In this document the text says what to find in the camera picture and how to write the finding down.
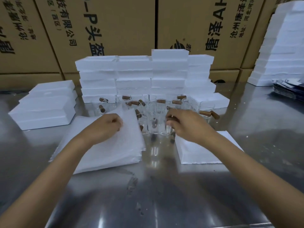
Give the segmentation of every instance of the person's left hand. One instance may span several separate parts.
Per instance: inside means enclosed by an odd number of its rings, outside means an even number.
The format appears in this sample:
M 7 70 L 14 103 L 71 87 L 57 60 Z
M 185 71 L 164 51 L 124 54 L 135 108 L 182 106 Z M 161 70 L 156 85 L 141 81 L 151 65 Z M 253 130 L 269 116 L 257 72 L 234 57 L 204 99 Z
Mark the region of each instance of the person's left hand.
M 76 137 L 91 147 L 111 138 L 122 125 L 123 120 L 117 114 L 104 114 L 84 128 Z

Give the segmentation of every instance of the shiny metal surface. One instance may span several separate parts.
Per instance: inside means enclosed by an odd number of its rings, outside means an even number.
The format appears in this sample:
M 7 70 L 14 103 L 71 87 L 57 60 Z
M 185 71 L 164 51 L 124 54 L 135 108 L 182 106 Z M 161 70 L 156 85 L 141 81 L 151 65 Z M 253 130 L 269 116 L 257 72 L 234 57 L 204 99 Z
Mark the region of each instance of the shiny metal surface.
M 217 91 L 231 100 L 211 125 L 304 192 L 303 103 L 250 84 Z M 0 95 L 0 213 L 48 165 L 69 128 L 21 131 L 7 114 L 21 97 Z M 86 107 L 78 100 L 77 115 L 87 116 Z M 145 141 L 140 163 L 74 175 L 47 227 L 271 227 L 223 165 L 181 165 L 173 136 Z

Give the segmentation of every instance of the hand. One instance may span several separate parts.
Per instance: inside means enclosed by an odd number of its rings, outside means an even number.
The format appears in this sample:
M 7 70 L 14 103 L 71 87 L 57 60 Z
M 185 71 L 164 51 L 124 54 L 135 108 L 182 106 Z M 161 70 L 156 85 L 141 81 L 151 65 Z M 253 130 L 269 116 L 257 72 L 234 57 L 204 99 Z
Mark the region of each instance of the hand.
M 176 117 L 179 122 L 169 120 L 167 125 L 174 128 L 176 134 L 187 141 L 205 146 L 217 132 L 208 125 L 204 118 L 191 110 L 170 109 L 166 118 Z
M 106 141 L 111 138 L 123 125 L 123 120 L 117 114 L 104 114 L 92 124 L 84 128 L 76 137 L 82 139 L 86 145 Z

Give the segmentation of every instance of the stainless steel tabletop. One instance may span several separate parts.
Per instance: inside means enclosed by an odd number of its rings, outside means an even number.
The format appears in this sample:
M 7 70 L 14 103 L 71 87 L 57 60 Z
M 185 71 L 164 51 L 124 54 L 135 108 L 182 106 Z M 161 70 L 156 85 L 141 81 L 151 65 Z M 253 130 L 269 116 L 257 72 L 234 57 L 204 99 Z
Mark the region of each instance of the stainless steel tabletop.
M 231 100 L 211 125 L 304 192 L 304 104 L 270 94 L 271 87 L 217 85 Z M 21 97 L 0 95 L 0 213 L 46 168 L 69 129 L 21 131 L 7 114 Z M 87 105 L 78 99 L 76 114 L 87 116 Z M 223 165 L 181 165 L 173 136 L 145 141 L 140 163 L 74 175 L 47 226 L 271 227 Z

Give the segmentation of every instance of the forearm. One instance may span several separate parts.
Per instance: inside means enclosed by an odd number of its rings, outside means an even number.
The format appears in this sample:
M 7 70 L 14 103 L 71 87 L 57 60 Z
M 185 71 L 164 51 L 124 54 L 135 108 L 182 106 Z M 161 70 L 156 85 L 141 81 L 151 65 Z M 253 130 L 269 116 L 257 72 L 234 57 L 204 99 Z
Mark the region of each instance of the forearm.
M 89 149 L 72 139 L 0 217 L 0 227 L 44 227 L 82 156 Z
M 204 144 L 229 169 L 275 227 L 304 227 L 304 194 L 221 135 Z

